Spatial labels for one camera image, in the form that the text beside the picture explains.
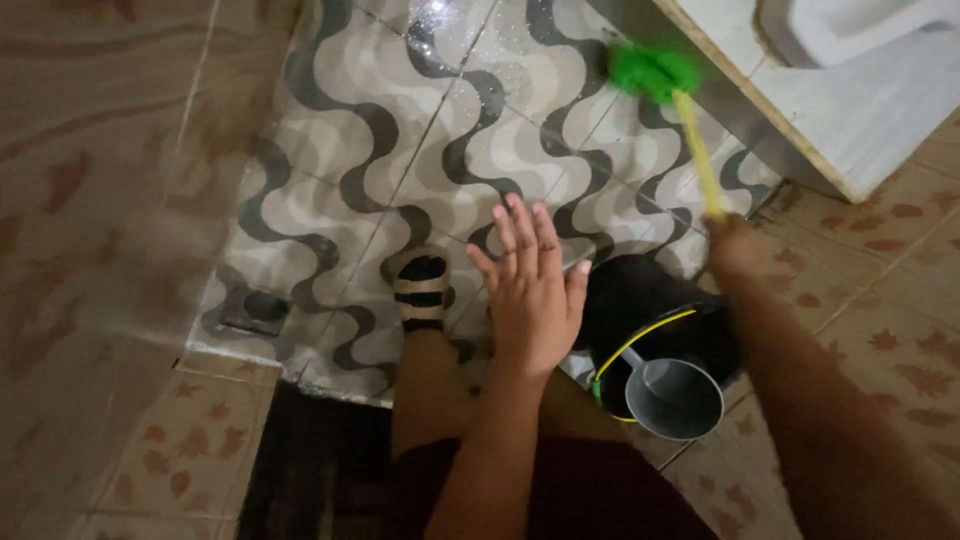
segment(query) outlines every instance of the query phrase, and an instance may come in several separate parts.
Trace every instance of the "foot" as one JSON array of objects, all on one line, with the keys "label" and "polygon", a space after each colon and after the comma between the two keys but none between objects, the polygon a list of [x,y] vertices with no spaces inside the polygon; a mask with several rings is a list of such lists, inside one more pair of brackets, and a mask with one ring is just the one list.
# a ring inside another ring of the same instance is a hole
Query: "foot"
[{"label": "foot", "polygon": [[403,255],[394,280],[394,300],[406,333],[444,329],[444,294],[450,286],[449,253],[427,245]]}]

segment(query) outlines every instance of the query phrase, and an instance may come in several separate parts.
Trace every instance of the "left hand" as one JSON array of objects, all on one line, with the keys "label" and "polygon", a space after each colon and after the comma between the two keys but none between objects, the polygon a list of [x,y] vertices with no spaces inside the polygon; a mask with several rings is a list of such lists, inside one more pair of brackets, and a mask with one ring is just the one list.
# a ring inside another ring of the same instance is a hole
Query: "left hand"
[{"label": "left hand", "polygon": [[590,261],[576,264],[564,278],[560,240],[543,203],[528,212],[515,193],[506,201],[509,212],[502,205],[493,208],[503,246],[500,261],[494,264],[472,244],[467,254],[490,293],[494,365],[548,377],[580,331]]}]

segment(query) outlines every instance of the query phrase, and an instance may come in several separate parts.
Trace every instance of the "dark shorts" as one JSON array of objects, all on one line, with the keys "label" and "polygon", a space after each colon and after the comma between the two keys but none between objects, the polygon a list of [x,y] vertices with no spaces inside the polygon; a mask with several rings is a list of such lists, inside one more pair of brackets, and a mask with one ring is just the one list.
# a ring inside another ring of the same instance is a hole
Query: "dark shorts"
[{"label": "dark shorts", "polygon": [[[438,441],[396,461],[390,538],[423,537],[459,446]],[[528,538],[717,538],[635,449],[584,439],[539,442],[527,523]]]}]

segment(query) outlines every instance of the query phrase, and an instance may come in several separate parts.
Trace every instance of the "black bucket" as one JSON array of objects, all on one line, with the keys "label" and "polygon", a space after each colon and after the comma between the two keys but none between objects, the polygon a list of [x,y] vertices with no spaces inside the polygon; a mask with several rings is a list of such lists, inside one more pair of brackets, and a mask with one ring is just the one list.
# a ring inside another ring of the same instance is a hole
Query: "black bucket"
[{"label": "black bucket", "polygon": [[[674,278],[646,255],[612,258],[594,269],[577,337],[578,344],[589,349],[594,368],[601,372],[613,355],[645,330],[630,345],[643,358],[690,361],[724,389],[739,376],[740,355],[723,297]],[[620,420],[632,419],[625,396],[632,372],[623,358],[615,358],[597,380],[591,380],[600,403]]]}]

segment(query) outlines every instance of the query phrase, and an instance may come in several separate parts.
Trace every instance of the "green scrub brush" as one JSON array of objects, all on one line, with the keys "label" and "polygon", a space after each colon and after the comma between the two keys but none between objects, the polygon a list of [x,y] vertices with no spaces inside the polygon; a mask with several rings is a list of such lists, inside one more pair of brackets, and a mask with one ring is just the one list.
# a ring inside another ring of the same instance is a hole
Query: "green scrub brush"
[{"label": "green scrub brush", "polygon": [[647,94],[661,105],[673,102],[700,176],[700,192],[707,215],[722,216],[720,186],[713,176],[710,156],[704,147],[693,100],[690,99],[690,92],[700,85],[697,67],[683,55],[671,51],[619,43],[611,47],[609,73],[611,84],[623,92]]}]

